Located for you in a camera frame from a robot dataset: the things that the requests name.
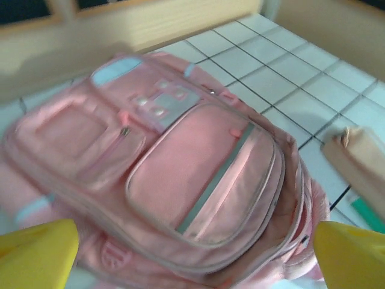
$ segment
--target wooden frame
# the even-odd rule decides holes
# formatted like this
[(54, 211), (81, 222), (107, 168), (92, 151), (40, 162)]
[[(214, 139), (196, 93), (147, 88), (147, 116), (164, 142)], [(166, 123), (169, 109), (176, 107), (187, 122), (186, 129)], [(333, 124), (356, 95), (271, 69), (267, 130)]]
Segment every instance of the wooden frame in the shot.
[(55, 0), (44, 0), (44, 1), (50, 12), (49, 16), (6, 24), (0, 30), (0, 35), (9, 34), (9, 33), (18, 33), (25, 30), (37, 29), (37, 28), (60, 23), (63, 20), (63, 17), (60, 13), (60, 10), (58, 9), (58, 6)]
[(97, 15), (101, 13), (106, 13), (109, 11), (114, 11), (116, 9), (124, 8), (131, 5), (137, 5), (137, 4), (147, 3), (151, 1), (157, 1), (157, 0), (127, 0), (127, 1), (120, 1), (116, 3), (104, 4), (104, 5), (99, 5), (99, 6), (84, 8), (84, 9), (79, 8), (79, 5), (76, 0), (71, 0), (71, 3), (72, 3), (74, 14), (76, 16), (87, 17), (87, 16)]

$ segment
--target reflective strip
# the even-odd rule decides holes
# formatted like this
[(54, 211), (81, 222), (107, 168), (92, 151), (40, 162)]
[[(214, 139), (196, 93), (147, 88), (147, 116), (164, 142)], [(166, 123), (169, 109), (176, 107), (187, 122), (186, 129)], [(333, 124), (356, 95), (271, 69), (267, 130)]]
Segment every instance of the reflective strip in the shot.
[(16, 213), (14, 221), (20, 223), (28, 218), (31, 214), (36, 213), (46, 207), (49, 207), (55, 200), (54, 194), (49, 194), (48, 196), (40, 197), (37, 200), (34, 200), (19, 212)]
[(185, 70), (185, 73), (184, 73), (185, 77), (190, 77), (190, 76), (191, 76), (194, 67), (195, 67), (195, 64), (194, 64), (194, 63), (190, 63), (190, 65), (187, 66), (187, 68), (186, 68), (186, 70)]
[(245, 129), (243, 135), (241, 136), (241, 138), (236, 143), (236, 146), (235, 146), (234, 150), (231, 152), (231, 154), (229, 155), (227, 160), (224, 162), (224, 164), (220, 167), (219, 171), (213, 177), (212, 181), (207, 186), (207, 188), (204, 190), (202, 195), (199, 197), (198, 201), (193, 206), (191, 211), (187, 214), (187, 216), (182, 221), (182, 223), (176, 228), (177, 232), (183, 234), (187, 230), (189, 225), (193, 222), (195, 217), (198, 215), (199, 211), (202, 209), (202, 207), (207, 202), (207, 200), (209, 199), (209, 197), (212, 194), (212, 192), (215, 190), (215, 188), (217, 187), (217, 185), (221, 181), (222, 177), (224, 176), (224, 174), (226, 173), (228, 168), (234, 162), (236, 156), (239, 154), (239, 151), (243, 147), (244, 143), (246, 142), (246, 140), (250, 136), (250, 134), (253, 131), (253, 129), (254, 129), (254, 125), (252, 123), (249, 123), (246, 126), (246, 129)]
[(95, 71), (94, 74), (92, 74), (91, 78), (96, 86), (100, 86), (129, 73), (141, 63), (142, 61), (136, 57), (122, 58), (111, 63), (110, 65), (101, 67), (99, 70)]
[(197, 104), (200, 100), (199, 95), (196, 93), (191, 91), (186, 92), (188, 94), (182, 100), (178, 100), (168, 93), (163, 93), (154, 99), (154, 103), (157, 106), (162, 107), (167, 111), (167, 114), (161, 116), (159, 119), (156, 119), (156, 121), (159, 122), (163, 128), (166, 129), (172, 125), (175, 120), (180, 118), (186, 111), (195, 106), (195, 104)]

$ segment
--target grout line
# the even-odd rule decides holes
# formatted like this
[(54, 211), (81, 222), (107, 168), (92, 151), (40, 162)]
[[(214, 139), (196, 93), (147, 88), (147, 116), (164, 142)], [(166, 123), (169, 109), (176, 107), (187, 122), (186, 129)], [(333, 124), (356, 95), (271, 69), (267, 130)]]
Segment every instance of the grout line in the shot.
[(376, 86), (377, 86), (377, 84), (378, 84), (379, 82), (380, 82), (380, 80), (379, 80), (379, 79), (376, 79), (371, 85), (369, 85), (369, 86), (363, 91), (362, 97), (363, 97), (364, 99), (367, 99), (369, 102), (372, 102), (372, 103), (375, 104), (376, 106), (379, 106), (379, 107), (385, 109), (384, 106), (382, 106), (381, 104), (378, 104), (378, 103), (375, 102), (373, 99), (370, 99), (370, 98), (368, 98), (368, 97), (365, 95), (367, 92), (372, 92), (373, 89), (376, 88)]
[(23, 98), (19, 98), (19, 106), (20, 106), (21, 110), (23, 111), (23, 114), (26, 114), (28, 109), (26, 107), (26, 104), (25, 104)]
[(202, 62), (205, 62), (206, 60), (211, 60), (210, 58), (205, 58), (204, 60), (200, 60), (198, 62), (195, 62), (196, 65), (202, 63)]
[(263, 115), (264, 113), (268, 112), (268, 111), (271, 110), (272, 108), (274, 108), (274, 107), (273, 107), (272, 105), (270, 105), (268, 108), (262, 110), (262, 111), (260, 112), (260, 114)]
[(282, 26), (276, 24), (275, 22), (272, 21), (272, 23), (274, 23), (276, 26), (275, 27), (272, 27), (272, 28), (269, 28), (268, 30), (264, 31), (263, 33), (259, 33), (258, 31), (255, 31), (254, 29), (250, 28), (249, 26), (243, 24), (241, 21), (239, 21), (240, 19), (238, 20), (235, 20), (235, 22), (238, 22), (239, 24), (245, 26), (246, 28), (250, 29), (251, 31), (259, 34), (259, 35), (262, 35), (262, 34), (265, 34), (265, 33), (270, 33), (271, 31), (274, 31), (274, 30), (277, 30), (278, 28), (283, 28)]
[(351, 189), (351, 186), (349, 185), (345, 191), (342, 192), (342, 194), (335, 200), (334, 203), (330, 206), (330, 211), (335, 208), (336, 205), (342, 200), (342, 198), (348, 193), (348, 191)]
[(351, 224), (353, 224), (354, 226), (356, 227), (360, 227), (359, 225), (357, 225), (355, 222), (353, 222), (347, 215), (345, 215), (345, 213), (343, 213), (341, 210), (337, 209), (337, 208), (333, 208), (333, 211), (336, 211), (337, 213), (339, 213), (342, 217), (344, 217), (347, 221), (349, 221)]
[[(229, 41), (230, 43), (232, 43), (234, 46), (231, 47), (231, 48), (229, 48), (229, 49), (226, 49), (226, 50), (224, 50), (224, 51), (221, 51), (221, 52), (219, 52), (219, 53), (217, 53), (217, 54), (215, 54), (215, 55), (213, 55), (213, 56), (211, 56), (211, 57), (208, 57), (208, 59), (211, 60), (211, 61), (213, 61), (213, 60), (211, 59), (212, 57), (215, 57), (216, 55), (219, 55), (219, 54), (221, 54), (221, 53), (223, 53), (223, 52), (226, 52), (226, 51), (228, 51), (228, 50), (230, 50), (230, 49), (233, 49), (234, 47), (239, 48), (240, 50), (244, 51), (244, 52), (245, 52), (246, 54), (248, 54), (249, 56), (251, 56), (251, 57), (253, 57), (254, 59), (256, 59), (257, 61), (259, 61), (256, 57), (252, 56), (252, 55), (249, 54), (247, 51), (245, 51), (245, 50), (243, 50), (241, 47), (239, 47), (239, 45), (242, 45), (243, 43), (252, 41), (252, 40), (257, 39), (257, 38), (259, 38), (259, 37), (263, 37), (263, 38), (267, 39), (269, 42), (271, 42), (272, 44), (277, 45), (276, 43), (272, 42), (270, 39), (268, 39), (268, 38), (266, 38), (266, 37), (264, 37), (263, 35), (258, 34), (258, 33), (257, 33), (257, 36), (256, 36), (256, 37), (253, 37), (253, 38), (251, 38), (251, 39), (248, 39), (248, 40), (246, 40), (246, 41), (240, 43), (239, 45), (237, 45), (237, 44), (231, 42), (231, 41), (230, 41), (229, 39), (227, 39), (226, 37), (222, 36), (220, 33), (216, 32), (215, 30), (213, 30), (213, 31), (214, 31), (215, 33), (217, 33), (219, 36), (221, 36), (221, 37), (223, 37), (224, 39), (228, 40), (228, 41)], [(194, 45), (191, 44), (190, 42), (189, 42), (189, 44), (190, 44), (191, 46), (195, 47), (198, 51), (200, 51), (196, 46), (194, 46)], [(303, 43), (302, 45), (300, 45), (300, 46), (294, 48), (292, 51), (296, 51), (297, 49), (300, 49), (302, 46), (306, 46), (306, 45), (308, 45), (308, 44), (309, 44), (309, 42)], [(305, 130), (306, 132), (308, 132), (308, 133), (311, 135), (311, 138), (309, 138), (305, 143), (303, 143), (303, 144), (298, 148), (298, 149), (301, 149), (304, 145), (306, 145), (306, 144), (307, 144), (309, 141), (311, 141), (313, 138), (315, 138), (315, 139), (318, 140), (318, 138), (316, 137), (316, 135), (318, 135), (321, 131), (323, 131), (324, 129), (326, 129), (327, 127), (329, 127), (329, 126), (330, 126), (336, 119), (338, 119), (338, 117), (343, 116), (342, 113), (343, 113), (344, 111), (348, 110), (348, 109), (352, 106), (352, 104), (355, 104), (357, 101), (359, 101), (359, 99), (361, 99), (361, 98), (360, 98), (361, 95), (364, 94), (365, 91), (367, 91), (367, 89), (371, 88), (371, 86), (373, 86), (374, 83), (376, 83), (376, 81), (374, 81), (373, 84), (371, 84), (369, 87), (367, 87), (367, 88), (364, 90), (364, 92), (363, 92), (362, 94), (359, 94), (359, 95), (358, 95), (353, 101), (351, 101), (345, 108), (343, 108), (343, 109), (340, 110), (340, 111), (336, 111), (334, 108), (330, 107), (328, 104), (324, 103), (323, 101), (321, 101), (320, 99), (318, 99), (318, 98), (315, 97), (314, 95), (312, 95), (312, 94), (308, 93), (307, 91), (305, 91), (305, 89), (304, 89), (303, 87), (306, 86), (306, 85), (308, 85), (308, 84), (310, 84), (310, 83), (313, 83), (313, 82), (314, 82), (317, 78), (319, 78), (321, 75), (328, 75), (327, 72), (328, 72), (328, 71), (331, 71), (332, 68), (333, 68), (334, 66), (337, 66), (342, 60), (341, 60), (341, 59), (337, 59), (336, 62), (331, 63), (331, 65), (329, 65), (328, 67), (326, 67), (324, 70), (320, 70), (320, 69), (318, 69), (317, 67), (312, 66), (310, 63), (308, 63), (308, 62), (306, 62), (306, 61), (300, 59), (299, 57), (297, 57), (295, 54), (292, 53), (292, 51), (288, 51), (288, 50), (286, 50), (286, 49), (284, 49), (284, 50), (285, 50), (287, 53), (285, 53), (285, 54), (279, 56), (278, 58), (276, 58), (276, 59), (274, 59), (274, 60), (272, 60), (272, 61), (270, 61), (270, 62), (268, 62), (268, 63), (266, 63), (266, 64), (264, 64), (264, 65), (261, 66), (261, 67), (258, 67), (256, 70), (254, 70), (254, 71), (252, 71), (252, 72), (250, 72), (250, 73), (248, 73), (248, 74), (242, 76), (241, 78), (235, 77), (235, 76), (232, 75), (229, 71), (227, 71), (225, 68), (223, 68), (221, 65), (219, 65), (219, 64), (216, 63), (215, 61), (213, 61), (213, 62), (214, 62), (216, 65), (220, 66), (220, 67), (221, 67), (225, 72), (227, 72), (229, 75), (233, 76), (234, 79), (236, 79), (236, 80), (235, 80), (234, 82), (232, 82), (231, 84), (236, 83), (237, 81), (241, 82), (244, 86), (246, 86), (248, 89), (250, 89), (253, 93), (255, 93), (256, 95), (258, 95), (258, 96), (259, 96), (260, 98), (262, 98), (264, 101), (267, 101), (267, 103), (271, 104), (276, 110), (278, 110), (280, 113), (282, 113), (284, 116), (286, 116), (289, 120), (293, 121), (293, 122), (294, 122), (296, 125), (298, 125), (300, 128), (302, 128), (303, 130)], [(298, 59), (300, 59), (301, 61), (307, 63), (308, 65), (314, 67), (315, 69), (317, 69), (317, 70), (319, 71), (319, 73), (316, 74), (315, 76), (313, 76), (312, 78), (308, 79), (304, 84), (302, 84), (302, 85), (297, 85), (296, 83), (292, 82), (291, 80), (287, 79), (285, 76), (281, 75), (280, 73), (278, 73), (277, 71), (275, 71), (274, 69), (272, 69), (271, 67), (269, 67), (269, 65), (271, 65), (271, 63), (273, 63), (273, 62), (275, 62), (275, 61), (280, 61), (281, 58), (287, 57), (288, 54), (291, 54), (291, 55), (297, 57)], [(263, 98), (261, 95), (259, 95), (258, 93), (256, 93), (256, 91), (254, 91), (254, 90), (251, 89), (248, 85), (246, 85), (245, 83), (242, 82), (242, 79), (244, 79), (244, 78), (250, 76), (250, 75), (253, 74), (253, 73), (256, 73), (258, 70), (263, 69), (264, 67), (267, 67), (268, 69), (271, 69), (272, 71), (274, 71), (275, 73), (277, 73), (278, 75), (280, 75), (281, 77), (283, 77), (285, 80), (287, 80), (287, 81), (289, 81), (290, 83), (292, 83), (294, 86), (296, 86), (296, 89), (295, 89), (294, 91), (290, 92), (288, 95), (286, 95), (286, 96), (284, 96), (283, 98), (281, 98), (280, 100), (278, 100), (277, 102), (271, 103), (269, 100)], [(333, 79), (334, 79), (335, 81), (341, 83), (341, 84), (344, 85), (345, 87), (348, 87), (350, 90), (352, 90), (352, 91), (354, 91), (354, 92), (356, 92), (356, 93), (359, 93), (359, 92), (353, 90), (351, 87), (347, 86), (346, 84), (340, 82), (338, 79), (335, 79), (335, 78), (333, 78)], [(287, 116), (284, 112), (282, 112), (281, 110), (279, 110), (279, 109), (276, 107), (279, 103), (285, 101), (287, 98), (289, 98), (290, 96), (292, 96), (295, 92), (297, 92), (297, 91), (299, 91), (299, 90), (302, 90), (303, 92), (305, 92), (307, 95), (311, 96), (313, 99), (315, 99), (315, 100), (318, 101), (319, 103), (325, 105), (326, 107), (328, 107), (328, 108), (330, 108), (330, 109), (332, 109), (333, 111), (336, 112), (336, 115), (335, 115), (331, 120), (327, 121), (327, 123), (326, 123), (324, 126), (322, 126), (322, 127), (321, 127), (317, 132), (315, 132), (314, 134), (311, 133), (311, 132), (309, 132), (307, 129), (303, 128), (302, 125), (300, 125), (299, 123), (297, 123), (296, 121), (294, 121), (293, 119), (291, 119), (289, 116)]]
[(233, 84), (236, 84), (237, 82), (240, 82), (239, 80), (235, 80), (235, 81), (233, 81), (233, 82), (231, 82), (231, 83), (229, 83), (228, 85), (225, 85), (227, 88), (229, 87), (229, 86), (231, 86), (231, 85), (233, 85)]

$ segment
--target backpack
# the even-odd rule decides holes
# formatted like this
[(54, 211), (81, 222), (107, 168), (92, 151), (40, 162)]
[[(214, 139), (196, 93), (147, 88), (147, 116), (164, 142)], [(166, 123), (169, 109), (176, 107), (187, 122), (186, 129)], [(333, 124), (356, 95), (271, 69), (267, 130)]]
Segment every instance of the backpack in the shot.
[(4, 136), (0, 206), (69, 218), (77, 264), (125, 288), (266, 288), (316, 264), (328, 201), (295, 140), (201, 68), (116, 55)]

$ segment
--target front pocket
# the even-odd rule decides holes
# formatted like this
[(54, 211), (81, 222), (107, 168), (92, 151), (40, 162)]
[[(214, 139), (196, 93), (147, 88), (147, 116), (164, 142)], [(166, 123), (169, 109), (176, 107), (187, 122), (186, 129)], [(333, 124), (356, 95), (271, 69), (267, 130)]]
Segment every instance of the front pocket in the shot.
[(113, 185), (138, 157), (144, 134), (123, 127), (92, 96), (66, 97), (21, 121), (16, 138), (42, 166), (90, 191)]
[[(259, 151), (259, 133), (254, 124), (226, 108), (212, 104), (193, 108), (130, 174), (126, 183), (130, 206), (187, 242), (204, 246), (224, 242), (232, 236), (228, 231), (204, 231), (214, 219), (223, 227), (228, 219), (215, 216), (225, 211), (233, 216), (235, 233), (253, 208), (274, 158), (271, 143), (270, 151)], [(237, 204), (226, 202), (237, 197)]]

